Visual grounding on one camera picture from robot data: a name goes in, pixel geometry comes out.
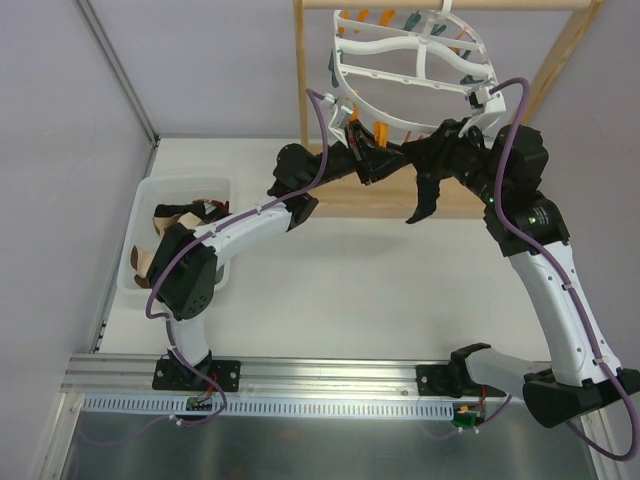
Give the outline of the navy santa sock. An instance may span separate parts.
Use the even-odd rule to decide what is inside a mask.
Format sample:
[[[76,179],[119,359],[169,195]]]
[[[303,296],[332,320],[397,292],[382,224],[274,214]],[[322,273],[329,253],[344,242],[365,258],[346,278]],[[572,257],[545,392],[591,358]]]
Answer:
[[[416,174],[417,204],[413,214],[405,221],[406,224],[416,224],[436,212],[442,180],[441,175],[432,175],[426,172]]]

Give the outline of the white plastic clip hanger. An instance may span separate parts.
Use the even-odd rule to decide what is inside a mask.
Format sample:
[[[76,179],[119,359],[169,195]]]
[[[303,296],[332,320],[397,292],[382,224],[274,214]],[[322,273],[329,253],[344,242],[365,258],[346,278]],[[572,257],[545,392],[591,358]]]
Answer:
[[[449,92],[466,99],[474,88],[495,88],[498,79],[484,42],[467,22],[452,13],[451,1],[444,3],[440,9],[425,14],[411,13],[401,29],[391,26],[395,17],[393,10],[385,10],[377,24],[363,16],[353,20],[348,11],[336,10],[331,53],[332,85],[339,91],[336,97],[353,99],[356,89],[351,82],[355,78]],[[390,56],[400,52],[414,55],[413,73],[370,68],[344,60],[345,57]],[[357,103],[360,113],[391,127],[421,134],[436,130],[433,125],[391,115],[360,93]]]

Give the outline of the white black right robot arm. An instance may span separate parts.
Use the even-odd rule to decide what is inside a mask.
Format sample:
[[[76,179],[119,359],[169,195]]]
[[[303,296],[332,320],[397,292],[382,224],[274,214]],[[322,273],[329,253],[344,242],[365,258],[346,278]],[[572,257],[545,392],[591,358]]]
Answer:
[[[462,126],[446,120],[431,136],[402,145],[417,173],[411,220],[434,212],[439,180],[454,178],[478,197],[487,231],[529,295],[551,360],[527,361],[476,343],[451,353],[432,389],[455,398],[482,386],[511,394],[546,428],[637,393],[639,373],[622,367],[604,340],[577,278],[563,217],[538,189],[549,159],[541,133],[521,126],[509,142],[502,128],[486,146],[478,128]]]

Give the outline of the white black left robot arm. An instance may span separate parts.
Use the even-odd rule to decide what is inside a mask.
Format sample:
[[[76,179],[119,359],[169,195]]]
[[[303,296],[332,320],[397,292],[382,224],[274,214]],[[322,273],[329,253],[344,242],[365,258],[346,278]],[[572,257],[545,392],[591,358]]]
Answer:
[[[409,163],[403,146],[377,144],[360,122],[346,138],[324,144],[318,154],[291,143],[276,156],[274,182],[265,199],[233,213],[220,202],[198,213],[198,226],[176,221],[165,228],[145,278],[151,286],[145,313],[165,323],[169,348],[157,365],[163,375],[156,390],[233,390],[204,338],[203,312],[215,293],[215,277],[237,254],[306,222],[319,201],[311,190],[354,174],[364,185],[377,183]]]

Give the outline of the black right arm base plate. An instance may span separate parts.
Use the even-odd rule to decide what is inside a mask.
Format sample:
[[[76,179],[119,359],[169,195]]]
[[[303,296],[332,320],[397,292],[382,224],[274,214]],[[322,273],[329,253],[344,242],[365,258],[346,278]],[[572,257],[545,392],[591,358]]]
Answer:
[[[473,382],[465,370],[449,364],[418,364],[415,367],[415,374],[420,396],[444,396],[456,399],[507,396],[499,389]]]

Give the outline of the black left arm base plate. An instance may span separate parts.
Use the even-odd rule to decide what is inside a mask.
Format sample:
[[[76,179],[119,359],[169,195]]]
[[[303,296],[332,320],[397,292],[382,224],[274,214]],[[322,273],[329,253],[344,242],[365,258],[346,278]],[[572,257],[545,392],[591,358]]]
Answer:
[[[221,389],[237,392],[241,374],[238,360],[205,359],[197,365],[200,372],[214,380]],[[173,356],[161,357],[155,365],[151,388],[156,391],[201,392],[211,384],[193,373]]]

